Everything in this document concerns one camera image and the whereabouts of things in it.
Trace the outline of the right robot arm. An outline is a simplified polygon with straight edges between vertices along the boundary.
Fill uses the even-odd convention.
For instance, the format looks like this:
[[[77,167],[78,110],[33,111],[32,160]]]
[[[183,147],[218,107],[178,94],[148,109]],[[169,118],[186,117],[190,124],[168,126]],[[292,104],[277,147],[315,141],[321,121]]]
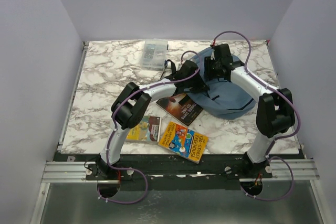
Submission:
[[[295,124],[292,94],[287,88],[276,89],[252,72],[245,64],[234,61],[228,44],[211,45],[212,54],[204,58],[206,80],[224,78],[257,102],[256,125],[258,134],[248,151],[243,155],[242,173],[249,178],[259,174],[267,165],[266,155],[274,145],[275,138],[286,133]]]

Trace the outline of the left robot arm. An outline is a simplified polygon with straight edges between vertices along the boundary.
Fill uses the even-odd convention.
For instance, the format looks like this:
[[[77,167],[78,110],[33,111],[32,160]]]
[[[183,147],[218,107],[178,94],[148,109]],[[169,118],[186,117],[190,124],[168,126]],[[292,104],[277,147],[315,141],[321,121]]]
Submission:
[[[125,139],[130,130],[140,123],[150,103],[170,97],[177,91],[197,91],[205,87],[201,84],[202,69],[203,62],[197,65],[187,60],[178,71],[160,81],[144,86],[128,83],[111,107],[113,129],[96,160],[97,173],[104,179],[112,179],[116,175],[118,168],[115,163],[121,157]]]

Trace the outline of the blue student backpack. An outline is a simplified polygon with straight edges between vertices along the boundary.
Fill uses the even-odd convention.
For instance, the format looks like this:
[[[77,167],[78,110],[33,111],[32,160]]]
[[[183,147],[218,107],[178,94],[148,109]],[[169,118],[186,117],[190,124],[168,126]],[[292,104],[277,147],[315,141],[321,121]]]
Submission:
[[[223,78],[204,83],[209,87],[208,91],[192,93],[185,89],[185,92],[196,104],[215,117],[234,120],[256,105],[256,101],[247,92]]]

